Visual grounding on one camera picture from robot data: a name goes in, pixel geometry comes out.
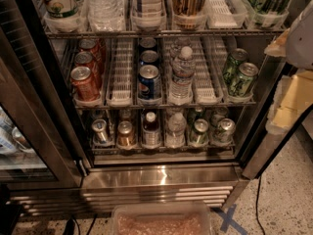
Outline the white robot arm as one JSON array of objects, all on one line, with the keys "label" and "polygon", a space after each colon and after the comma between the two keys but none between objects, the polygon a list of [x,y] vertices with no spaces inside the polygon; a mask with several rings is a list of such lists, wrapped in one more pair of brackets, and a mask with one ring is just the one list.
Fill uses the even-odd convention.
[{"label": "white robot arm", "polygon": [[313,5],[309,4],[292,23],[286,43],[289,64],[313,70]]}]

